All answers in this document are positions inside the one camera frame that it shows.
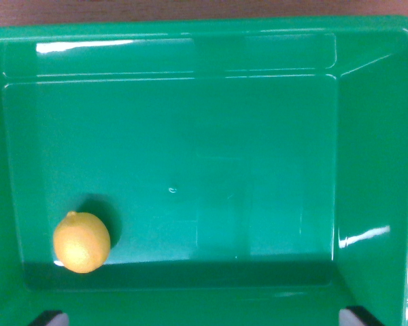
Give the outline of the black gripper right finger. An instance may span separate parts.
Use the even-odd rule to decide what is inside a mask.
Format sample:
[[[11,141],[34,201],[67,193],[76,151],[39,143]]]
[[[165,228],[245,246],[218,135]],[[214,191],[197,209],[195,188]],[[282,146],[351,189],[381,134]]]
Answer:
[[[339,311],[339,326],[384,326],[363,306],[348,306]]]

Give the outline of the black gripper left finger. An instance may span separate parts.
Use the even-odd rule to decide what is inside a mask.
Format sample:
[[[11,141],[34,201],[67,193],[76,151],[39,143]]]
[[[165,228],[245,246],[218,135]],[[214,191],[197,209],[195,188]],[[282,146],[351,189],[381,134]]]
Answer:
[[[69,326],[69,316],[61,310],[45,310],[29,326]]]

